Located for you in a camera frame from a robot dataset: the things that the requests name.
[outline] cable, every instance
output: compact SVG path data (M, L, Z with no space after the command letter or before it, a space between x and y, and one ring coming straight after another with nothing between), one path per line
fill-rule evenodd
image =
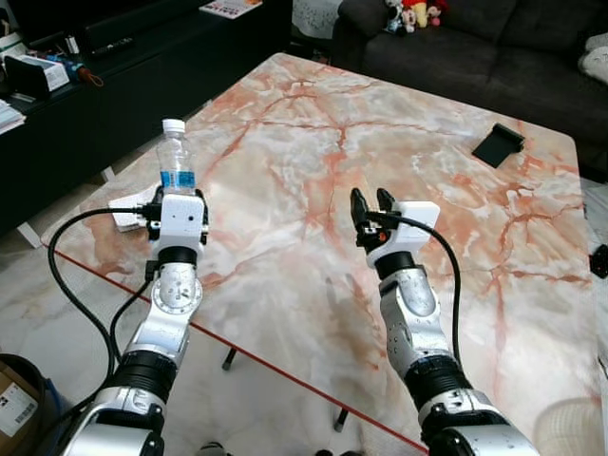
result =
M59 238L67 230L67 228L69 228L74 223L76 223L82 219L87 219L89 217L97 216L100 214L142 214L143 211L144 211L144 209L140 208L140 207L102 208L102 209L94 209L92 211L86 211L86 212L83 212L82 214L79 214L78 216L66 221L63 225L61 225L59 227L59 229L55 232L55 234L50 239L50 243L48 244L48 250L47 250L47 259L48 259L48 266L50 268L50 272L53 275L53 278L57 282L57 285L59 286L61 291L64 292L64 295L66 295L69 298L69 300L72 302L72 304L74 304L74 306L84 316L86 316L86 318L88 318L88 320L93 324L93 326L95 326L95 328L97 328L99 333L102 335L102 338L104 339L105 347L107 349L107 370L105 373L105 379L104 379L103 383L97 389L95 389L95 391L93 391L91 394L89 394L85 399L83 399L81 402L76 404L74 407L72 407L71 409L66 411L63 415L61 415L59 418L57 418L55 421L53 421L49 427L47 427L47 429L45 430L45 432L43 433L42 437L39 440L39 442L40 442L39 445L41 445L44 442L44 440L47 438L47 436L55 428L60 426L68 418L73 418L84 407L86 407L90 402L93 401L93 399L95 398L95 396L97 395L99 390L103 387L104 383L110 378L110 376L114 372L114 367L115 367L114 359L116 357L116 355L114 354L114 349L112 347L112 342L111 342L110 336L109 336L104 324L78 299L78 297L76 297L76 295L69 289L69 287L67 286L64 279L61 277L61 274L59 273L59 269L57 268L57 263L55 261L55 253L56 253L55 247L57 246L57 242L59 242Z
M140 289L128 298L128 300L122 305L122 307L114 314L112 322L110 323L110 342L112 344L112 350L114 351L114 355L116 356L116 359L119 362L121 361L121 350L119 349L118 342L116 341L116 326L118 325L118 320L121 319L121 316L123 316L124 311L131 307L131 304L133 304L137 300L137 298L140 297L143 292L145 292L145 289L148 288L148 285L150 285L150 280L146 280L140 287Z
M380 224L388 222L401 222L406 225L413 226L414 228L418 228L425 233L429 233L433 236L437 241L441 244L444 250L449 257L449 262L452 265L452 269L454 270L454 302L452 306L452 351L454 352L454 357L462 366L462 361L460 359L460 344L458 341L458 324L460 320L460 289L461 289L461 277L460 277L460 267L458 266L458 259L456 259L456 255L454 255L454 251L449 246L449 243L446 239L439 234L439 232L435 231L433 228L425 225L424 223L405 217L399 217L392 214L383 214L381 212L368 212L368 219L371 221L376 221Z
M62 407L61 407L61 400L59 399L59 393L57 392L57 389L53 385L53 382L50 381L50 379L47 379L46 383L47 383L47 388L53 397L53 403L55 404L55 409L57 410L57 413L61 413ZM53 444L50 447L50 449L47 451L46 456L52 456L52 451L54 448L57 447L60 437L61 437L61 432L59 431L59 429L57 429L57 432L55 432L55 437L53 438Z
M104 80L95 74L91 74L88 80L96 87L103 87L105 85Z

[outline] magazine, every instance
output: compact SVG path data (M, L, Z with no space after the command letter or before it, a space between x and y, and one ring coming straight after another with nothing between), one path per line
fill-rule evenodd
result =
M261 4L262 0L215 0L207 5L203 5L199 10L228 19L237 19Z

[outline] sofa cushion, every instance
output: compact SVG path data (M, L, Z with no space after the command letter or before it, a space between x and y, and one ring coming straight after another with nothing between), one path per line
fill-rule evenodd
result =
M608 147L608 86L558 55L501 48L489 88L494 110Z
M448 0L442 24L487 40L498 40L517 0Z
M519 0L501 44L566 51L608 8L606 0Z
M344 0L338 14L368 38L376 36L389 20L384 0Z
M450 28L425 28L405 37L384 32L368 42L362 71L475 104L497 52L490 42Z

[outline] stuffed toy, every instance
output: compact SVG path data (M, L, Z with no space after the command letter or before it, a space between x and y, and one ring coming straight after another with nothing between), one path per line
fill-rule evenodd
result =
M441 25L441 20L439 19L439 16L442 12L445 11L447 11L446 0L431 1L431 3L428 4L427 8L428 22L434 27Z
M427 2L425 0L402 0L404 10L412 9L416 14L418 27L427 26Z
M389 7L389 22L385 30L395 35L403 35L406 31L406 25L401 0L386 0L386 3Z
M589 38L585 50L587 52L579 60L580 70L608 84L608 32Z
M413 33L416 30L416 13L412 8L403 11L403 23L407 33Z

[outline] floor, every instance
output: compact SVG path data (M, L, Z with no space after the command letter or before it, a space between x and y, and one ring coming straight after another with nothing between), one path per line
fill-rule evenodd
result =
M115 163L115 172L140 153L136 151ZM102 184L99 178L81 185L30 220L31 226L42 233ZM601 243L608 243L608 185L583 180L581 186L589 222L589 251L593 252ZM125 300L124 292L84 274L71 263L60 261L60 268L76 295L104 321ZM600 359L608 366L608 279L594 276L594 285ZM31 249L17 232L0 237L0 290L0 351L28 358L72 400L95 388L105 370L102 342L53 282L46 249ZM119 328L122 341L132 333L143 313L140 302L125 315ZM199 332L192 334L169 402L163 432L165 454L191 455L210 440L223 442L236 456L307 456L321 448L336 454L346 450L365 450L367 455L418 454L353 416L342 433L334 432L332 422L339 411L336 406L242 355L237 356L232 370L225 372L220 366L226 353L227 348L215 339ZM601 376L601 384L605 398L605 375ZM601 445L601 431L593 431L600 429L600 423L596 417L591 420L592 426L585 430L589 435L584 438L599 440ZM604 423L608 423L605 408ZM570 442L572 446L576 445L575 440Z

